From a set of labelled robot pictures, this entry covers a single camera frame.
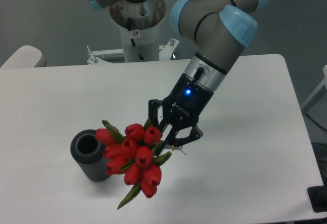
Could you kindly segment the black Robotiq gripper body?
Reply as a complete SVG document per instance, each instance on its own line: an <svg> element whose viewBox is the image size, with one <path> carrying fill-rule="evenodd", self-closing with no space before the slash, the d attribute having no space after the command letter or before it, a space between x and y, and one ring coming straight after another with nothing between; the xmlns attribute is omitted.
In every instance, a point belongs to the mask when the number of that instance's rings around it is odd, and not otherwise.
<svg viewBox="0 0 327 224"><path fill-rule="evenodd" d="M170 94L162 101L162 121L160 130L168 125L176 133L196 125L199 116L212 98L214 92L200 84L203 72L196 72L193 77L183 73Z"/></svg>

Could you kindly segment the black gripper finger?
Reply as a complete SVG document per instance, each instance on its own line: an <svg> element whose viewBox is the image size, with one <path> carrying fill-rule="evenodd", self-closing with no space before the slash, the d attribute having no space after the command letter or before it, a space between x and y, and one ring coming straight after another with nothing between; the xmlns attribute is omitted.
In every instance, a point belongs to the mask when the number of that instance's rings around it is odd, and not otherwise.
<svg viewBox="0 0 327 224"><path fill-rule="evenodd" d="M163 133L167 127L167 123L164 119L159 122L158 110L162 107L162 100L151 99L148 102L148 118L151 121L151 125L158 128Z"/></svg>
<svg viewBox="0 0 327 224"><path fill-rule="evenodd" d="M163 149L182 149L183 146L202 138L203 132L198 125L187 127L186 129L178 130L172 127L163 141Z"/></svg>

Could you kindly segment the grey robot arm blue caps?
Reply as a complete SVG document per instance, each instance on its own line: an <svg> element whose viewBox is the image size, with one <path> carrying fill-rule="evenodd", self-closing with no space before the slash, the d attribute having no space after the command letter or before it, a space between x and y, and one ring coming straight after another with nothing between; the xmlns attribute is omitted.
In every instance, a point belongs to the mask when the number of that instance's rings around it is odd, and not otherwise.
<svg viewBox="0 0 327 224"><path fill-rule="evenodd" d="M121 32L126 62L159 59L157 27L166 14L164 0L88 1L96 10L109 9ZM172 6L172 27L198 49L170 94L149 101L152 125L160 131L171 127L162 148L179 148L202 137L199 116L256 34L251 12L268 1L178 0Z"/></svg>

